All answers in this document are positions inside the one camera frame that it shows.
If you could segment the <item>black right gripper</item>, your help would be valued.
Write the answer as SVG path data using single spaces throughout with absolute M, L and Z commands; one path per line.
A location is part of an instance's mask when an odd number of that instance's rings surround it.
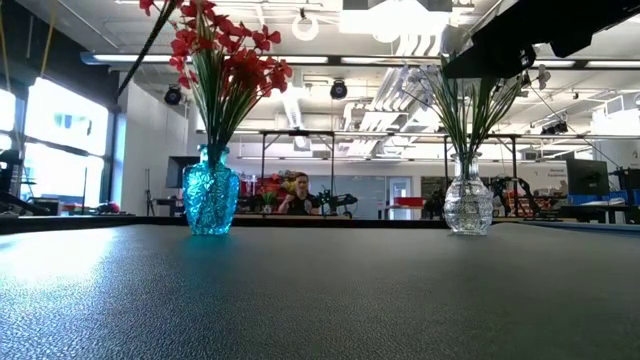
M 443 66 L 448 78 L 511 78 L 533 65 L 533 44 L 605 27 L 615 0 L 518 0 L 471 38 L 472 46 Z

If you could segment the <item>clear glass vase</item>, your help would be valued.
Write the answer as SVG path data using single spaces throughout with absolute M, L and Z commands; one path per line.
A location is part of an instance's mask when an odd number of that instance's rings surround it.
M 493 221 L 493 192 L 481 181 L 480 153 L 460 153 L 446 191 L 443 216 L 455 235 L 486 236 Z

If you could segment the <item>blue glass vase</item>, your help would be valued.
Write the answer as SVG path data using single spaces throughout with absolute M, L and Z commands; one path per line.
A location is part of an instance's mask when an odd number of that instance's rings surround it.
M 211 168 L 207 145 L 198 147 L 200 161 L 183 171 L 183 204 L 193 235 L 224 235 L 231 228 L 240 190 L 239 175 L 226 166 L 225 148 Z

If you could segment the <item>black monitor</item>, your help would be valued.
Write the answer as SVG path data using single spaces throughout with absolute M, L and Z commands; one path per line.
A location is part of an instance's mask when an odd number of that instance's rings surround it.
M 569 195 L 609 195 L 609 174 L 604 161 L 569 159 L 566 161 Z

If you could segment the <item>overhead light bar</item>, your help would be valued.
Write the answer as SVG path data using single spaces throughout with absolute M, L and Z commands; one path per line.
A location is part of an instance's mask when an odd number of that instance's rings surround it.
M 81 61 L 87 65 L 133 65 L 137 58 L 136 54 L 96 54 L 92 52 L 82 52 L 80 54 Z M 272 58 L 276 60 L 284 59 L 290 65 L 298 66 L 392 67 L 439 62 L 439 58 L 433 56 L 272 55 Z M 640 60 L 542 59 L 536 60 L 532 64 L 533 67 L 539 67 L 540 65 L 547 68 L 571 70 L 640 70 Z

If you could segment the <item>blue storage bins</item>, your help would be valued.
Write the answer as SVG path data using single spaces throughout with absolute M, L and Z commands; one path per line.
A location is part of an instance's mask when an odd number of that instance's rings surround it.
M 640 206 L 640 190 L 611 191 L 608 195 L 569 195 L 568 202 L 571 205 L 604 204 L 604 205 L 628 205 Z

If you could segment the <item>person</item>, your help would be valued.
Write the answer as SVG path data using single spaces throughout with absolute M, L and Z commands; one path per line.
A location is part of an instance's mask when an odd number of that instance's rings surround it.
M 305 173 L 296 175 L 294 190 L 284 198 L 278 212 L 286 215 L 320 214 L 320 201 L 309 192 L 309 179 Z

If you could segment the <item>black textured table mat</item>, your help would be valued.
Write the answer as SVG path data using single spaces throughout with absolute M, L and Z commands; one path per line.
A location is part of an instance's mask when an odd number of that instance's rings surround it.
M 640 360 L 640 236 L 0 236 L 0 359 Z

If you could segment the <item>black box screen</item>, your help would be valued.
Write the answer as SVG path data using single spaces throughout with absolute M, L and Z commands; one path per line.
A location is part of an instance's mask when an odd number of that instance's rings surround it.
M 165 186 L 167 188 L 181 188 L 184 169 L 199 162 L 199 156 L 170 156 L 168 158 Z

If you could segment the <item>black background table frame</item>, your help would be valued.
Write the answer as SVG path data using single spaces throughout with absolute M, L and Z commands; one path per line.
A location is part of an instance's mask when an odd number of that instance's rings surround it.
M 257 180 L 256 188 L 265 193 L 267 186 L 265 185 L 265 165 L 266 165 L 266 150 L 271 145 L 267 143 L 267 138 L 274 135 L 273 142 L 279 139 L 281 136 L 289 137 L 317 137 L 319 140 L 324 141 L 327 138 L 331 140 L 331 143 L 325 144 L 325 147 L 329 150 L 329 157 L 315 158 L 315 157 L 302 157 L 305 161 L 328 161 L 330 163 L 330 192 L 334 192 L 334 178 L 335 178 L 335 150 L 337 137 L 354 137 L 365 139 L 373 138 L 374 140 L 384 140 L 391 137 L 407 137 L 407 138 L 427 138 L 436 139 L 442 146 L 444 151 L 444 157 L 440 160 L 430 158 L 378 158 L 378 157 L 341 157 L 339 163 L 342 164 L 341 169 L 345 170 L 348 175 L 367 175 L 367 176 L 395 176 L 398 172 L 409 171 L 411 166 L 417 166 L 422 163 L 441 163 L 442 170 L 445 179 L 449 177 L 449 146 L 453 146 L 452 138 L 447 134 L 441 133 L 409 133 L 409 132 L 343 132 L 343 131 L 321 131 L 321 130 L 258 130 L 257 133 L 261 136 L 261 173 Z

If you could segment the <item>black aluminium table frame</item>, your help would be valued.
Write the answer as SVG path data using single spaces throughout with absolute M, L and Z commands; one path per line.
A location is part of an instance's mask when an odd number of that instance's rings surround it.
M 602 223 L 552 222 L 504 218 L 493 222 L 522 224 L 559 229 L 611 231 L 615 233 L 640 233 L 640 225 Z M 0 235 L 107 228 L 132 225 L 188 226 L 184 217 L 160 216 L 25 216 L 0 217 Z M 232 221 L 237 227 L 285 227 L 285 228 L 354 228 L 354 229 L 447 229 L 442 220 L 351 220 L 343 217 L 286 216 L 286 215 L 238 215 Z

